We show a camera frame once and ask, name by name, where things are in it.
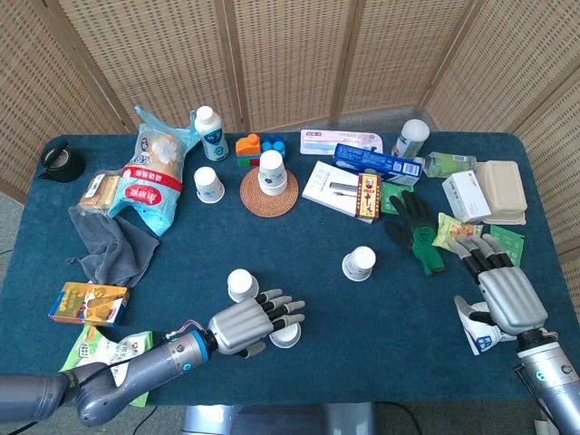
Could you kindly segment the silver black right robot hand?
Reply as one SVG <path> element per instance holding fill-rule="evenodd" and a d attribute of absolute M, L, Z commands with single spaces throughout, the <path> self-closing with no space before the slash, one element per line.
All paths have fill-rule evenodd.
<path fill-rule="evenodd" d="M 537 292 L 493 236 L 455 237 L 449 246 L 468 269 L 488 308 L 486 312 L 476 310 L 457 295 L 454 302 L 460 313 L 511 336 L 544 325 L 548 314 Z"/>

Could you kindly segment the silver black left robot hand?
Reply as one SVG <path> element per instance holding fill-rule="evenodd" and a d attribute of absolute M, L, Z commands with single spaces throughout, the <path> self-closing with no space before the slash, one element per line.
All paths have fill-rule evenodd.
<path fill-rule="evenodd" d="M 208 353 L 248 358 L 265 337 L 300 324 L 305 319 L 304 307 L 305 301 L 294 300 L 279 288 L 235 303 L 209 320 L 205 332 Z"/>

